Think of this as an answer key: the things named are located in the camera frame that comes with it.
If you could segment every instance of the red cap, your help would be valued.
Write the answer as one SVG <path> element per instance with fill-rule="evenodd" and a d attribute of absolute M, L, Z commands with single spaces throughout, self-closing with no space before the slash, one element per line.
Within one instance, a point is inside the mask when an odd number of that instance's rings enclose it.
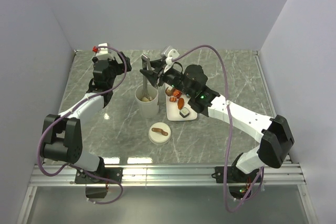
<path fill-rule="evenodd" d="M 92 49 L 93 52 L 97 53 L 98 52 L 98 48 L 96 46 L 93 47 Z"/>

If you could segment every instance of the food item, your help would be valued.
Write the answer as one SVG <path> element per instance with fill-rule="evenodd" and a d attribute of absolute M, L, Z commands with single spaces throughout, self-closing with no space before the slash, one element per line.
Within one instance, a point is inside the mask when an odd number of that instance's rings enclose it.
<path fill-rule="evenodd" d="M 158 132 L 158 133 L 161 133 L 162 135 L 164 136 L 168 136 L 168 132 L 165 132 L 163 129 L 161 128 L 152 128 L 152 131 L 153 132 Z"/>
<path fill-rule="evenodd" d="M 143 97 L 143 98 L 141 98 L 141 101 L 142 102 L 150 102 L 150 101 L 153 101 L 153 98 L 149 97 L 149 99 L 148 99 L 147 97 Z"/>
<path fill-rule="evenodd" d="M 184 99 L 180 98 L 177 102 L 177 107 L 179 108 L 179 110 L 181 110 L 184 106 Z"/>
<path fill-rule="evenodd" d="M 186 107 L 183 107 L 181 110 L 180 110 L 180 116 L 183 117 L 183 118 L 186 118 L 187 116 L 190 115 L 190 111 L 189 109 L 187 109 Z"/>
<path fill-rule="evenodd" d="M 169 89 L 169 87 L 166 88 L 166 95 L 168 95 L 169 97 L 171 97 L 173 95 L 173 93 L 174 93 L 175 90 L 176 90 L 175 88 L 171 88 L 171 89 Z"/>
<path fill-rule="evenodd" d="M 176 98 L 180 98 L 181 95 L 182 95 L 182 92 L 177 89 L 173 92 L 173 96 L 175 96 Z"/>

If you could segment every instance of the orange food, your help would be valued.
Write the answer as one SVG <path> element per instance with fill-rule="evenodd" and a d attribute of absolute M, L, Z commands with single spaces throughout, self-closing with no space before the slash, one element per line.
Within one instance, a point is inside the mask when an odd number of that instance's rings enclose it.
<path fill-rule="evenodd" d="M 176 98 L 180 98 L 181 95 L 182 95 L 182 92 L 177 89 L 173 92 L 173 96 Z"/>
<path fill-rule="evenodd" d="M 171 97 L 172 94 L 174 93 L 174 91 L 175 91 L 175 88 L 169 89 L 169 87 L 168 87 L 168 88 L 166 88 L 166 95 Z"/>
<path fill-rule="evenodd" d="M 184 99 L 180 98 L 177 102 L 177 107 L 179 108 L 179 110 L 181 110 L 184 106 Z"/>

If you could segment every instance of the glass panel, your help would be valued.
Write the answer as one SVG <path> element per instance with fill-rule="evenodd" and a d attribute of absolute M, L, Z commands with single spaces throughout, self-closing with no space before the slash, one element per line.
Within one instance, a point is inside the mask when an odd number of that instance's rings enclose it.
<path fill-rule="evenodd" d="M 125 188 L 120 200 L 102 206 L 86 202 L 83 187 L 40 187 L 28 223 L 308 223 L 297 186 L 265 189 L 230 214 L 221 186 Z"/>

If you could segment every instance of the metal bracket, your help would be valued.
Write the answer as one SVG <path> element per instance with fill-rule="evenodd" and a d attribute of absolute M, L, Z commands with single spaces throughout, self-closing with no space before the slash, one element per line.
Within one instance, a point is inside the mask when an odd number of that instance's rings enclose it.
<path fill-rule="evenodd" d="M 251 172 L 250 174 L 246 175 L 246 177 L 242 177 L 241 179 L 238 177 L 232 176 L 233 169 L 237 169 L 234 166 L 228 166 L 227 168 L 227 183 L 246 183 L 246 178 L 250 177 L 251 181 L 255 178 L 255 175 L 258 173 L 258 170 L 255 170 Z M 217 184 L 222 184 L 224 182 L 224 166 L 216 166 L 215 167 L 215 173 L 211 174 L 211 178 L 216 179 Z M 259 177 L 257 179 L 257 183 L 261 181 L 261 178 Z"/>
<path fill-rule="evenodd" d="M 26 197 L 22 203 L 21 211 L 19 213 L 17 224 L 26 224 L 30 214 L 31 207 L 36 195 L 37 186 L 28 187 Z"/>
<path fill-rule="evenodd" d="M 302 204 L 305 209 L 308 223 L 309 224 L 318 224 L 319 220 L 317 218 L 313 203 L 309 196 L 308 187 L 307 185 L 298 185 L 299 193 L 301 196 Z"/>
<path fill-rule="evenodd" d="M 105 178 L 121 182 L 123 168 L 113 167 L 105 168 Z M 106 184 L 106 181 L 92 178 L 85 173 L 77 171 L 75 184 Z"/>

